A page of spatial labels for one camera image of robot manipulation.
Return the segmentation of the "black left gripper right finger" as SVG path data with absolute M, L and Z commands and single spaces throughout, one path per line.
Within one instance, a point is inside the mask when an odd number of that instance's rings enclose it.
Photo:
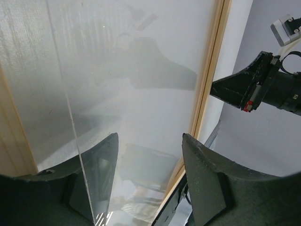
M 195 225 L 300 225 L 300 173 L 277 177 L 249 169 L 189 134 L 182 153 Z

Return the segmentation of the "clear acrylic sheet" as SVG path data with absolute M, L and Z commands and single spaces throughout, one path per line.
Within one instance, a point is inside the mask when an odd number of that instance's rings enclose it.
M 215 0 L 49 0 L 97 226 L 152 224 L 189 132 Z

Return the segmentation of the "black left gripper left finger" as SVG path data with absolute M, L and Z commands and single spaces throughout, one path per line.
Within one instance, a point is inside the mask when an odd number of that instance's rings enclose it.
M 104 222 L 119 151 L 112 133 L 91 149 L 37 175 L 0 177 L 3 226 L 93 226 Z

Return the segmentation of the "light wooden picture frame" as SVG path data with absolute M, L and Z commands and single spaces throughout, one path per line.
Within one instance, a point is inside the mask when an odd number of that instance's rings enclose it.
M 37 175 L 80 154 L 47 1 L 3 0 L 0 3 L 0 176 Z M 217 61 L 232 5 L 230 0 L 216 1 L 190 130 L 186 132 L 195 137 L 199 136 L 213 79 L 214 70 L 209 61 Z M 157 214 L 172 188 L 176 171 L 184 171 L 182 155 Z

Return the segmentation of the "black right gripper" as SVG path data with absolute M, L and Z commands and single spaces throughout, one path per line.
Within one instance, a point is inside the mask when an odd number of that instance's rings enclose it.
M 246 68 L 214 81 L 210 95 L 249 113 L 263 101 L 280 66 L 279 55 L 261 51 Z

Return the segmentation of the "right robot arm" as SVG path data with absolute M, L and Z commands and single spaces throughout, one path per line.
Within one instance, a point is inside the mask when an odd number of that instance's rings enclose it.
M 301 73 L 289 73 L 279 56 L 262 51 L 240 72 L 214 81 L 210 95 L 244 112 L 266 103 L 300 115 Z

